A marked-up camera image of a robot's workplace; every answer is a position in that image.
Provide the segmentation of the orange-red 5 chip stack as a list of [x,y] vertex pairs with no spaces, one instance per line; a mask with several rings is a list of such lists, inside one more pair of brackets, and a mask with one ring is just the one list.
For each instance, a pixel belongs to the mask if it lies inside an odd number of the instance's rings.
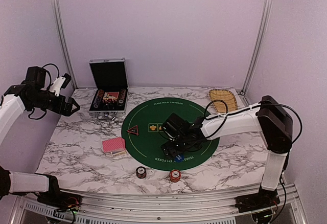
[[171,182],[176,183],[181,179],[181,172],[177,169],[173,169],[169,173],[169,178]]

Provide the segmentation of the black triangular all-in button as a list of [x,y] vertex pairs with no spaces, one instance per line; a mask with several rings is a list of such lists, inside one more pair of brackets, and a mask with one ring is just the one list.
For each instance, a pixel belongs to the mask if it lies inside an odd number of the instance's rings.
[[128,129],[127,129],[127,133],[128,133],[128,134],[132,134],[132,135],[139,136],[138,125],[134,125],[134,126],[128,128]]

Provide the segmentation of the red-backed playing card deck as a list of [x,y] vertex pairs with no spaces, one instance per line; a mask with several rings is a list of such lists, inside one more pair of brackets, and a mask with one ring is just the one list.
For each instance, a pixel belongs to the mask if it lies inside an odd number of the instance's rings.
[[125,150],[125,140],[121,137],[105,140],[102,142],[102,148],[105,153]]

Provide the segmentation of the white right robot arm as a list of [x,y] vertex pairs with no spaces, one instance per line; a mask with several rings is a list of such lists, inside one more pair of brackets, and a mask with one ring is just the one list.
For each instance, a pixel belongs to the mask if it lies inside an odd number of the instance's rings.
[[286,106],[271,96],[263,96],[259,103],[224,114],[206,112],[190,123],[172,113],[162,124],[168,140],[161,149],[168,158],[174,158],[205,141],[246,132],[259,132],[266,144],[268,155],[258,193],[236,197],[240,211],[273,206],[279,203],[277,186],[286,167],[293,145],[293,120]]

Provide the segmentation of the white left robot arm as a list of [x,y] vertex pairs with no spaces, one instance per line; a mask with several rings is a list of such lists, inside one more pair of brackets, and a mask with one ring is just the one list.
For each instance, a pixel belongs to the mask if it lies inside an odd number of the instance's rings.
[[[46,78],[50,79],[49,84],[45,83]],[[1,139],[24,111],[33,114],[38,108],[44,113],[52,111],[66,117],[79,111],[80,105],[74,98],[60,93],[70,81],[69,74],[58,75],[52,80],[44,66],[29,67],[25,80],[10,86],[1,96]],[[80,195],[63,192],[55,176],[1,169],[1,197],[28,193],[35,193],[40,203],[63,209],[76,208],[81,201]]]

